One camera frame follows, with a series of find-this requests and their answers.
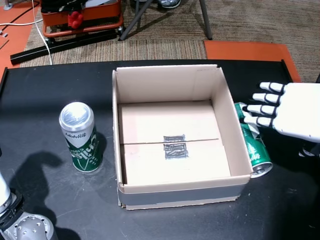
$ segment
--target silver can lid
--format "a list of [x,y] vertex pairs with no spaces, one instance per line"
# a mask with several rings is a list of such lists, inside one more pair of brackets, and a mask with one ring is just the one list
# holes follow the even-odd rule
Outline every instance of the silver can lid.
[[94,121],[92,109],[85,103],[75,101],[66,105],[59,116],[61,127],[70,132],[86,129]]

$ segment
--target aluminum can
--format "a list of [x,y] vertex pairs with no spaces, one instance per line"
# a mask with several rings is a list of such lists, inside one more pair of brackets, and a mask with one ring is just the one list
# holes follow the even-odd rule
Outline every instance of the aluminum can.
[[[245,106],[246,104],[242,102],[235,104],[235,110],[239,119],[251,116],[249,112],[243,111],[243,107]],[[240,123],[240,126],[253,169],[251,178],[261,177],[270,172],[273,163],[271,162],[264,142],[261,139],[257,126],[246,123]]]
[[69,103],[62,109],[59,123],[73,166],[85,173],[96,170],[101,164],[102,154],[92,109],[83,102]]

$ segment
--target white cable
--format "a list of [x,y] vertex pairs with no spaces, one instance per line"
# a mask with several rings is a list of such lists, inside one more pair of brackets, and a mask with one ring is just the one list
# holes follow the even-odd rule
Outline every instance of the white cable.
[[0,26],[28,26],[28,25],[32,25],[32,24],[35,24],[35,23],[39,23],[41,22],[42,19],[39,19],[37,21],[33,21],[33,22],[28,22],[28,23],[11,23],[11,22],[8,22],[8,23],[0,23]]
[[43,43],[44,43],[44,45],[45,45],[48,53],[49,53],[50,65],[52,65],[53,63],[52,63],[52,58],[51,58],[51,53],[50,53],[49,46],[48,46],[48,44],[47,44],[44,36],[42,35],[42,33],[41,33],[41,31],[40,31],[40,29],[39,29],[39,27],[38,27],[37,21],[36,21],[35,0],[32,0],[32,11],[33,11],[33,19],[34,19],[35,27],[36,27],[36,29],[37,29],[37,31],[38,31],[38,33],[39,33],[39,35],[40,35],[40,37],[41,37],[41,39],[42,39],[42,41],[43,41]]

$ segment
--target robot finger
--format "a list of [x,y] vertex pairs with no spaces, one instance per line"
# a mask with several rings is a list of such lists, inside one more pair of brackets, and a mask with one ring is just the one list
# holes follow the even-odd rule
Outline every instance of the robot finger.
[[280,104],[281,96],[272,93],[254,93],[252,98],[267,104]]
[[273,128],[273,118],[263,116],[246,116],[240,122],[258,127]]
[[286,90],[286,85],[277,82],[261,82],[259,87],[272,93],[283,94]]
[[276,116],[277,109],[277,107],[269,105],[247,105],[243,108],[244,111],[264,116]]

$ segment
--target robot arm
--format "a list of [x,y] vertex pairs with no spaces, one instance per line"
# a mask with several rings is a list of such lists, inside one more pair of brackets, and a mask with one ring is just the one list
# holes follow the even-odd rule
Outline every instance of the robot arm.
[[5,240],[58,240],[52,222],[23,211],[23,203],[22,195],[10,189],[0,173],[0,236]]
[[245,123],[320,143],[320,84],[262,82],[259,87],[268,93],[252,98],[265,104],[246,106],[245,111],[259,116],[247,116]]

